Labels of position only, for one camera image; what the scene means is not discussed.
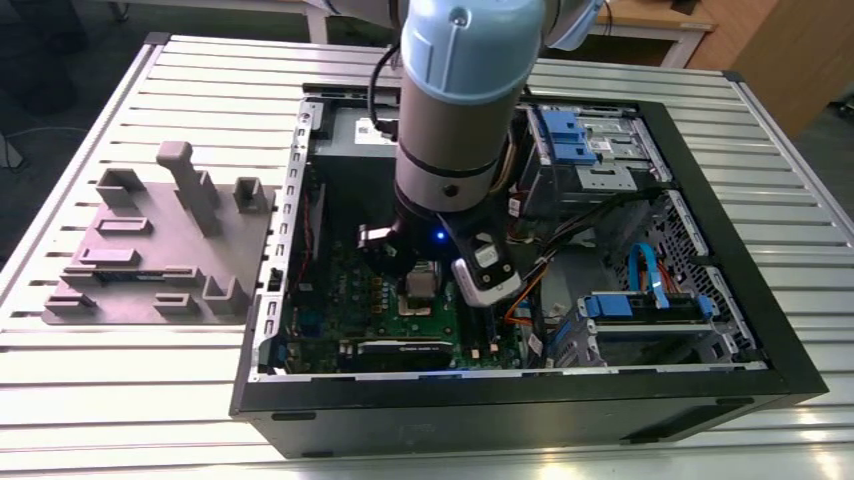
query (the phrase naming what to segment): floor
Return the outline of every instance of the floor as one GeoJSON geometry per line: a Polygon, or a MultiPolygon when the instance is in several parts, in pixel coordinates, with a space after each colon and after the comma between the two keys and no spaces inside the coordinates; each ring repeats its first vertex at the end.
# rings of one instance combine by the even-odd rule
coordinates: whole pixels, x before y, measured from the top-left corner
{"type": "MultiPolygon", "coordinates": [[[[0,93],[0,131],[6,134],[47,126],[87,129],[151,31],[308,40],[305,22],[299,15],[133,5],[131,20],[116,24],[103,3],[79,1],[76,6],[92,44],[85,52],[64,59],[77,86],[77,104],[61,114],[35,117],[0,93]]],[[[10,14],[8,4],[0,2],[0,18],[10,14]]],[[[381,45],[388,32],[347,19],[333,19],[329,36],[333,43],[381,45]]],[[[43,130],[12,140],[28,159],[28,166],[17,174],[0,169],[0,267],[81,140],[83,133],[73,130],[43,130]]],[[[850,188],[854,185],[854,123],[836,118],[827,110],[795,144],[843,208],[854,214],[854,189],[850,188]]]]}

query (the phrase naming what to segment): wooden desk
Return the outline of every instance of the wooden desk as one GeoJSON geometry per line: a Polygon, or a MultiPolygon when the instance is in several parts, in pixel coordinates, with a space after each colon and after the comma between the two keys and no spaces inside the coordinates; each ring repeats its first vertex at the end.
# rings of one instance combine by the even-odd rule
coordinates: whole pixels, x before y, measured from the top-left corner
{"type": "MultiPolygon", "coordinates": [[[[703,35],[715,29],[716,23],[702,3],[696,4],[691,15],[671,10],[670,5],[671,2],[664,0],[611,0],[611,36],[672,41],[660,66],[683,68],[703,35]]],[[[607,23],[607,9],[602,8],[590,33],[604,35],[607,23]]]]}

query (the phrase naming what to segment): motherboard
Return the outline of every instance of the motherboard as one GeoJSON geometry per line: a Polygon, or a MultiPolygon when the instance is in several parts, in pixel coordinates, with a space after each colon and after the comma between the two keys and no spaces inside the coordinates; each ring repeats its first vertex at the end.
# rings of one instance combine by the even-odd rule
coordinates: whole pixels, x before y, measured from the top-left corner
{"type": "MultiPolygon", "coordinates": [[[[488,311],[474,311],[458,299],[454,281],[439,281],[435,268],[432,264],[420,264],[408,277],[416,283],[436,282],[433,298],[416,300],[407,295],[405,279],[392,283],[376,276],[359,252],[335,242],[324,278],[316,281],[327,286],[325,295],[321,301],[307,302],[292,310],[287,347],[291,373],[355,369],[356,349],[365,346],[381,349],[389,345],[399,349],[408,346],[443,350],[451,357],[446,367],[450,369],[518,368],[514,329],[499,325],[488,311]]],[[[384,357],[392,363],[383,369],[396,370],[395,358],[401,356],[384,357]]]]}

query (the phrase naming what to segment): white table leg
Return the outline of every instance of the white table leg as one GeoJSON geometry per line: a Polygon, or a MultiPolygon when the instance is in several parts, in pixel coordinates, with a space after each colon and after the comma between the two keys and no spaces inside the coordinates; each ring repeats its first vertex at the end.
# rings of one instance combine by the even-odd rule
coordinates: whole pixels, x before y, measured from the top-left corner
{"type": "Polygon", "coordinates": [[[16,168],[23,161],[24,157],[21,157],[21,154],[17,153],[12,144],[8,143],[2,134],[0,134],[0,168],[16,168]]]}
{"type": "Polygon", "coordinates": [[[703,35],[706,34],[706,32],[698,32],[694,30],[682,30],[680,32],[679,39],[670,47],[667,56],[662,62],[662,67],[664,68],[684,68],[688,60],[691,60],[691,55],[694,55],[696,46],[703,40],[703,35]]]}
{"type": "Polygon", "coordinates": [[[305,20],[308,21],[308,37],[311,43],[325,45],[329,43],[329,36],[325,28],[327,13],[311,5],[305,6],[305,20]]]}

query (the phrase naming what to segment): wiring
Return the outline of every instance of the wiring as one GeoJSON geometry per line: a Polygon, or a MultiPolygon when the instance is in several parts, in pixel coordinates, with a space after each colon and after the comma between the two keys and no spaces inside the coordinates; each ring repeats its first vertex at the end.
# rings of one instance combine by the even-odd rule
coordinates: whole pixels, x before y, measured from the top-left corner
{"type": "Polygon", "coordinates": [[[522,294],[519,294],[519,296],[516,297],[516,301],[512,303],[512,305],[510,306],[510,308],[507,309],[507,312],[504,313],[504,321],[507,323],[518,323],[519,321],[522,321],[518,318],[512,317],[512,312],[515,312],[516,307],[519,306],[519,304],[522,303],[522,300],[524,300],[524,297],[527,296],[528,292],[531,291],[531,289],[536,286],[536,284],[539,283],[539,281],[543,279],[543,277],[546,276],[546,271],[548,270],[548,267],[543,268],[542,271],[539,272],[539,274],[536,275],[536,277],[531,280],[531,282],[528,283],[528,286],[524,288],[524,290],[522,291],[522,294]]]}
{"type": "Polygon", "coordinates": [[[388,135],[392,140],[397,138],[397,122],[388,120],[379,120],[376,117],[376,81],[379,80],[379,72],[383,70],[388,59],[397,53],[400,50],[400,41],[395,42],[383,56],[379,58],[376,65],[373,66],[373,71],[371,72],[371,79],[368,81],[368,116],[371,117],[371,123],[373,124],[373,128],[379,130],[383,134],[388,135]]]}
{"type": "Polygon", "coordinates": [[[608,0],[604,0],[604,9],[608,14],[607,24],[604,26],[604,36],[610,37],[614,33],[614,12],[611,11],[611,2],[608,2],[608,0]]]}
{"type": "Polygon", "coordinates": [[[6,168],[13,175],[17,175],[19,173],[21,173],[21,171],[29,165],[29,162],[27,162],[27,158],[23,158],[17,166],[15,167],[12,166],[12,161],[9,160],[9,148],[10,148],[9,139],[16,137],[23,137],[24,135],[29,135],[31,133],[39,133],[39,132],[47,132],[47,131],[89,133],[89,131],[84,128],[51,127],[51,126],[31,128],[28,130],[21,130],[20,132],[10,133],[8,135],[4,135],[0,132],[0,137],[2,138],[2,163],[4,163],[2,168],[6,168]]]}
{"type": "Polygon", "coordinates": [[[502,172],[495,180],[495,184],[490,188],[490,195],[499,195],[507,183],[510,183],[510,174],[516,164],[516,142],[512,138],[512,131],[507,130],[507,153],[504,154],[504,162],[502,164],[502,172]]]}
{"type": "Polygon", "coordinates": [[[6,139],[21,137],[24,135],[29,135],[31,133],[45,132],[45,131],[60,131],[60,132],[79,132],[79,133],[89,133],[85,128],[76,127],[36,127],[29,130],[23,130],[20,132],[10,133],[5,136],[6,139]]]}

